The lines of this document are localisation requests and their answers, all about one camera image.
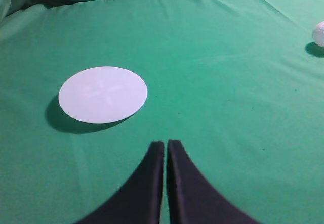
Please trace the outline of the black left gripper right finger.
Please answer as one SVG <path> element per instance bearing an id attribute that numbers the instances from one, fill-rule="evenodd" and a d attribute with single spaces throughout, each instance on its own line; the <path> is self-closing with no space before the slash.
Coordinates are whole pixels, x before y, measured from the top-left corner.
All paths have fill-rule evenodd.
<path id="1" fill-rule="evenodd" d="M 171 223 L 258 223 L 224 198 L 194 165 L 180 140 L 168 140 Z"/>

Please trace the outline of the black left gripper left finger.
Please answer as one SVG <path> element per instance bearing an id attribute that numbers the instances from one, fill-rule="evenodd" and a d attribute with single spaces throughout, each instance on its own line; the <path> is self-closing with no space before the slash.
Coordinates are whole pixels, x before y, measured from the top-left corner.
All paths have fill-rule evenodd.
<path id="1" fill-rule="evenodd" d="M 164 144 L 151 142 L 118 191 L 78 223 L 159 223 L 164 183 Z"/>

